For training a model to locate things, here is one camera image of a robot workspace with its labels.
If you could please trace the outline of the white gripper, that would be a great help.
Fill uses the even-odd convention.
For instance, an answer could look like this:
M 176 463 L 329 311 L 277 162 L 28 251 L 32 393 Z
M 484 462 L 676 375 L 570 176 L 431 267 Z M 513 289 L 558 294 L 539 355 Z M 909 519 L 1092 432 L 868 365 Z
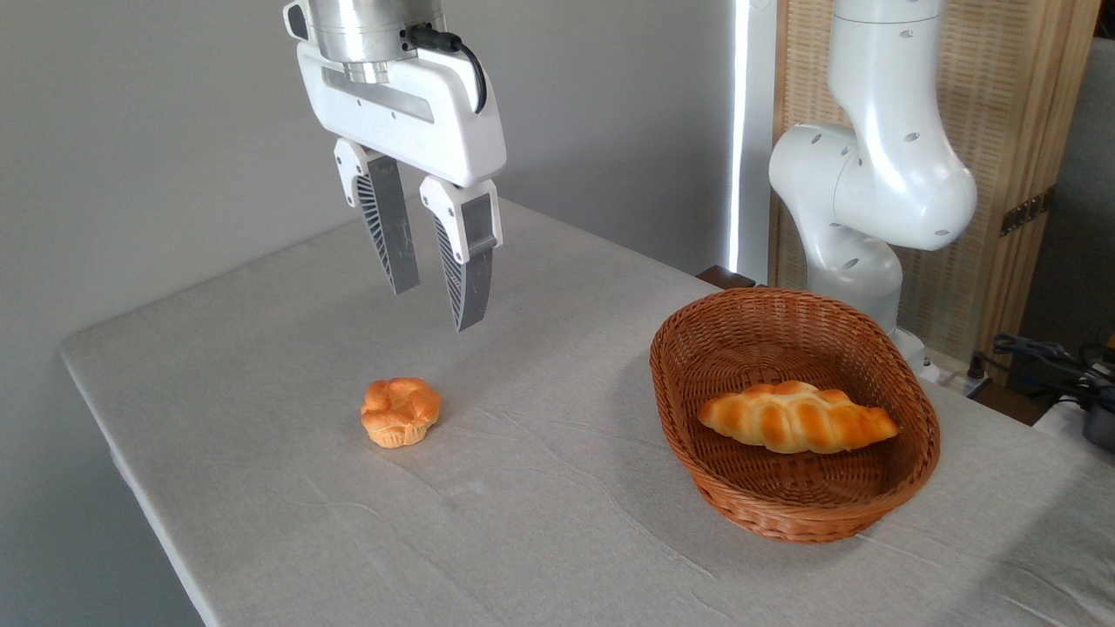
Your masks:
M 345 199 L 362 212 L 392 293 L 421 282 L 399 160 L 432 174 L 421 203 L 456 330 L 471 328 L 486 314 L 493 251 L 504 242 L 497 187 L 485 180 L 507 160 L 479 61 L 447 29 L 442 1 L 294 1 L 283 17 L 312 110 L 339 136 Z

